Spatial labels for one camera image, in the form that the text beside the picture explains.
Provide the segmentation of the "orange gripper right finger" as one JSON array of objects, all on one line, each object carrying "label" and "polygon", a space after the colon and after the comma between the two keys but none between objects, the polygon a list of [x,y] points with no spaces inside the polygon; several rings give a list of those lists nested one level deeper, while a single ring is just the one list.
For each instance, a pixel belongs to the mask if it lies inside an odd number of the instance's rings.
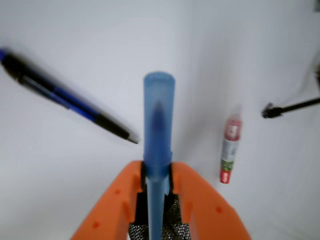
[{"label": "orange gripper right finger", "polygon": [[235,209],[194,169],[171,164],[173,193],[178,195],[181,219],[192,240],[250,240]]}]

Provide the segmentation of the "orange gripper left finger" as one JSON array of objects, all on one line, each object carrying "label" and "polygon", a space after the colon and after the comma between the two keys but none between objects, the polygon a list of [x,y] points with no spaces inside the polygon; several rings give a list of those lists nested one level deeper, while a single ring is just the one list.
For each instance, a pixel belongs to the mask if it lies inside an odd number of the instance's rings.
[{"label": "orange gripper left finger", "polygon": [[127,164],[75,231],[72,240],[126,240],[142,189],[142,162]]}]

